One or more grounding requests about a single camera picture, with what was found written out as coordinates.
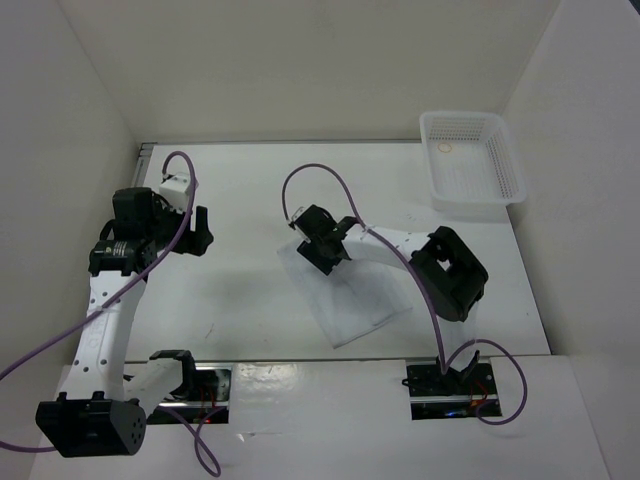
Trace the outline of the white skirt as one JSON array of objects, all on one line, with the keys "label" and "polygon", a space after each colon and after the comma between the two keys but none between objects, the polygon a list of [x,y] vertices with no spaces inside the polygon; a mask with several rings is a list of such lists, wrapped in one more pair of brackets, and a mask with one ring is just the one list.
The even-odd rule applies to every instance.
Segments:
[{"label": "white skirt", "polygon": [[289,279],[335,349],[412,310],[411,301],[382,264],[344,261],[324,275],[291,242],[278,251]]}]

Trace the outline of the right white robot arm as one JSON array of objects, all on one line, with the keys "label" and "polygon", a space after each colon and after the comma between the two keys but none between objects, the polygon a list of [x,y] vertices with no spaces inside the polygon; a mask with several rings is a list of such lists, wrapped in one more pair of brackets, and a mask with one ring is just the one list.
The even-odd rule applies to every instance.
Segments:
[{"label": "right white robot arm", "polygon": [[325,275],[348,261],[369,261],[406,271],[431,317],[438,349],[438,381],[459,393],[473,380],[479,352],[475,323],[488,272],[459,235],[440,226],[432,233],[368,226],[354,216],[335,220],[312,205],[288,221],[303,238],[297,252]]}]

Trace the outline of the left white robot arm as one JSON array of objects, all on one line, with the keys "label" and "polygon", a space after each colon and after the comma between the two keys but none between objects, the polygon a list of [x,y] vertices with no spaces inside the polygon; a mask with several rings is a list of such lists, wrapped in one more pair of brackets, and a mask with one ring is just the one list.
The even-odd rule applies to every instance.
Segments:
[{"label": "left white robot arm", "polygon": [[169,253],[201,256],[213,241],[207,210],[194,203],[194,186],[176,198],[169,194],[166,187],[116,191],[114,216],[89,254],[88,322],[56,399],[41,402],[35,416],[64,458],[136,454],[148,418],[165,398],[184,400],[198,390],[188,350],[157,351],[141,373],[124,378],[134,317],[151,271]]}]

